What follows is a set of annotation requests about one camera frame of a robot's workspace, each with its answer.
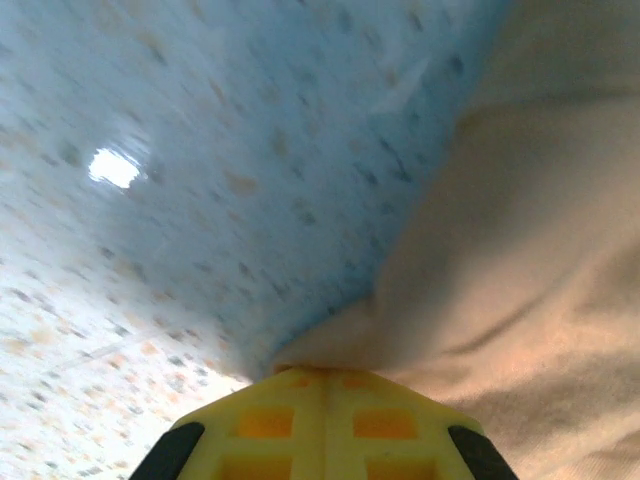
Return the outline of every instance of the white sheet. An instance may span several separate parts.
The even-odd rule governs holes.
[[[640,479],[640,2],[526,1],[375,292],[277,364],[478,418],[523,480]]]

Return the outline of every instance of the yellow plastic part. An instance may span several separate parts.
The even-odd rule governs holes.
[[[180,419],[205,432],[178,480],[473,480],[447,433],[480,425],[364,372],[291,369]]]

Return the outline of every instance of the black rubber corner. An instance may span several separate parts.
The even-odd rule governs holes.
[[[187,423],[160,437],[130,480],[177,480],[204,433],[204,425]]]
[[[493,443],[466,427],[449,427],[449,436],[476,480],[518,480]]]

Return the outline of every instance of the cloth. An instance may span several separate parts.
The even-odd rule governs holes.
[[[376,370],[522,480],[640,478],[640,3],[518,3],[371,296],[275,365]]]

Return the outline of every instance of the speckled surface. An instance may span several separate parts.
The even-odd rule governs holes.
[[[365,292],[502,3],[0,0],[0,478],[126,478]]]

